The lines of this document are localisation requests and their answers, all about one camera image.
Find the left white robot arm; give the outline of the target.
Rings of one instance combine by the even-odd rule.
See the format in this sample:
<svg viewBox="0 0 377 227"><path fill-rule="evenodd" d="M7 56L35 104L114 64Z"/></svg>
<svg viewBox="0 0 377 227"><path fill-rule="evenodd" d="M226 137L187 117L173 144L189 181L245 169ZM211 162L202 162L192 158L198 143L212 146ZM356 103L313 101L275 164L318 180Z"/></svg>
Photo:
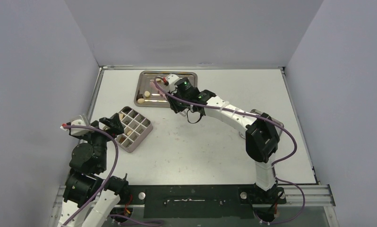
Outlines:
<svg viewBox="0 0 377 227"><path fill-rule="evenodd" d="M127 179L113 176L115 160L108 176L99 177L107 169L107 143L115 146L116 137L124 133L120 114L89 123L85 115L64 123L61 129L82 140L71 152L69 176L65 182L59 227L101 227L118 203L131 202Z"/></svg>

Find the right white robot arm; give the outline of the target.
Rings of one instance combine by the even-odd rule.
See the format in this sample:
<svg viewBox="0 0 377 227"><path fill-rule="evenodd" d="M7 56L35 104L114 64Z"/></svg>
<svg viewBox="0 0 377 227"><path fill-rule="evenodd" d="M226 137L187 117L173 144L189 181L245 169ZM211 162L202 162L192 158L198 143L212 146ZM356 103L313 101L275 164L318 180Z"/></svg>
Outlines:
<svg viewBox="0 0 377 227"><path fill-rule="evenodd" d="M272 168L280 135L276 126L270 123L272 118L269 115L262 113L261 120L248 116L247 112L229 104L214 92L199 91L187 78L171 74L162 81L168 88L166 98L174 112L198 112L201 117L220 120L244 136L246 153L256 164L254 200L257 203L277 203L283 199Z"/></svg>

